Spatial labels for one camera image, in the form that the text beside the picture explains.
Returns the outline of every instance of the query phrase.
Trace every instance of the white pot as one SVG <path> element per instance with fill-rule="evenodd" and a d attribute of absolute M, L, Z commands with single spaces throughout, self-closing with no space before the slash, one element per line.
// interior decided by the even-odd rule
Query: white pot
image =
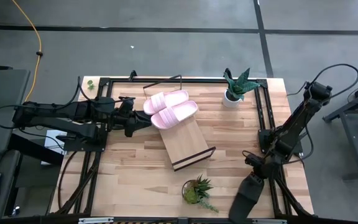
<path fill-rule="evenodd" d="M 238 99 L 237 101 L 231 101 L 227 98 L 226 92 L 227 92 L 227 90 L 223 94 L 223 100 L 222 100 L 223 105 L 228 108 L 238 107 L 241 99 Z"/>

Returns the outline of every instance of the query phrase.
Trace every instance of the wooden table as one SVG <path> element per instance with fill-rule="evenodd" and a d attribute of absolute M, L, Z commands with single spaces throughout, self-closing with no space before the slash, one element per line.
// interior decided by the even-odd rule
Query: wooden table
<path fill-rule="evenodd" d="M 88 90 L 86 84 L 92 80 L 98 86 L 100 77 L 84 77 L 82 88 L 89 97 L 95 97 L 97 89 Z M 291 114 L 286 96 L 284 81 L 269 78 L 268 90 L 276 125 L 281 125 Z M 136 97 L 134 109 L 142 110 L 146 100 L 143 86 L 146 83 L 115 83 L 112 88 L 114 99 L 118 96 Z M 190 100 L 199 107 L 196 120 L 209 147 L 216 146 L 210 159 L 198 162 L 174 172 L 165 150 L 164 143 L 154 127 L 138 130 L 132 138 L 124 131 L 109 133 L 106 151 L 102 153 L 98 180 L 93 201 L 92 216 L 114 217 L 226 217 L 237 188 L 252 170 L 245 165 L 241 151 L 246 149 L 260 154 L 257 131 L 260 129 L 256 110 L 255 93 L 248 92 L 238 108 L 226 108 L 222 97 L 227 84 L 184 83 Z M 145 90 L 148 96 L 160 91 L 179 89 L 179 84 L 162 83 Z M 269 127 L 267 116 L 265 123 Z M 83 153 L 78 153 L 68 166 L 63 178 L 62 201 L 70 197 L 81 173 Z M 302 164 L 284 166 L 287 185 L 304 208 L 313 213 L 308 184 Z M 211 179 L 214 187 L 209 191 L 209 202 L 219 209 L 219 213 L 188 205 L 181 197 L 182 185 L 199 175 Z M 282 194 L 278 189 L 280 208 L 284 211 Z M 57 210 L 55 193 L 51 212 Z M 249 217 L 273 217 L 272 199 L 269 185 L 260 196 L 258 204 Z"/>

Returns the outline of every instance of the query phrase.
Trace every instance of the small plant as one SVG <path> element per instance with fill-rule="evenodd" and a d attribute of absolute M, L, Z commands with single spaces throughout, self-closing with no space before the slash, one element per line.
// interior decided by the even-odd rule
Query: small plant
<path fill-rule="evenodd" d="M 210 209 L 214 212 L 219 212 L 214 206 L 210 205 L 206 199 L 209 198 L 209 193 L 206 191 L 212 189 L 210 180 L 203 179 L 203 175 L 200 175 L 196 180 L 189 180 L 183 186 L 182 193 L 183 198 L 187 203 L 198 203 L 203 208 Z"/>
<path fill-rule="evenodd" d="M 229 75 L 225 72 L 224 78 L 227 80 L 229 84 L 229 88 L 227 89 L 227 98 L 231 101 L 237 101 L 242 99 L 244 101 L 244 93 L 251 91 L 258 86 L 259 83 L 248 81 L 249 76 L 249 68 L 243 72 L 237 81 L 234 81 L 229 77 Z"/>
<path fill-rule="evenodd" d="M 92 80 L 89 80 L 89 81 L 87 82 L 87 84 L 88 84 L 88 89 L 89 89 L 89 90 L 93 90 L 93 89 L 94 89 L 94 84 L 93 84 Z"/>

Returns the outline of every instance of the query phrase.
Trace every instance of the concrete floor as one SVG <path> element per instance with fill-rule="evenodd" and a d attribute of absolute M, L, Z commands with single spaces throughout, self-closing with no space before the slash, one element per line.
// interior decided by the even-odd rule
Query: concrete floor
<path fill-rule="evenodd" d="M 258 28 L 252 0 L 17 2 L 41 26 Z M 356 0 L 259 0 L 259 4 L 266 29 L 358 30 Z M 12 2 L 0 0 L 0 24 L 27 22 Z M 328 34 L 266 35 L 273 75 L 284 78 L 287 92 L 297 91 L 328 65 L 350 63 L 358 68 L 358 35 Z M 64 103 L 77 76 L 129 75 L 133 69 L 138 75 L 220 77 L 226 67 L 235 76 L 251 67 L 252 77 L 267 76 L 259 34 L 43 31 L 40 35 L 45 55 L 32 101 Z M 0 65 L 33 72 L 37 49 L 34 32 L 0 30 Z M 354 78 L 352 70 L 335 68 L 319 82 L 337 92 Z M 352 149 L 339 120 L 325 124 L 321 119 L 344 105 L 347 94 L 331 100 L 311 120 L 315 151 L 305 169 L 315 214 L 358 221 L 358 180 L 341 180 L 357 170 Z M 294 110 L 302 98 L 299 94 L 289 100 Z M 304 139 L 302 144 L 307 152 L 309 142 Z M 23 202 L 34 201 L 25 215 L 45 212 L 45 191 L 40 187 L 21 194 Z"/>

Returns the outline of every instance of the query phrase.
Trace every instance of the pink sandal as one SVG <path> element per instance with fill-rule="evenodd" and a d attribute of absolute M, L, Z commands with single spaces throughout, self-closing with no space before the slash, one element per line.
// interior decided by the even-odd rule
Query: pink sandal
<path fill-rule="evenodd" d="M 193 116 L 198 110 L 194 101 L 187 101 L 180 105 L 167 107 L 152 116 L 152 124 L 161 130 L 169 129 L 186 118 Z"/>
<path fill-rule="evenodd" d="M 146 100 L 143 104 L 144 113 L 153 115 L 160 110 L 179 105 L 189 100 L 189 94 L 186 90 L 177 90 L 171 93 L 157 93 L 152 95 L 151 99 Z"/>

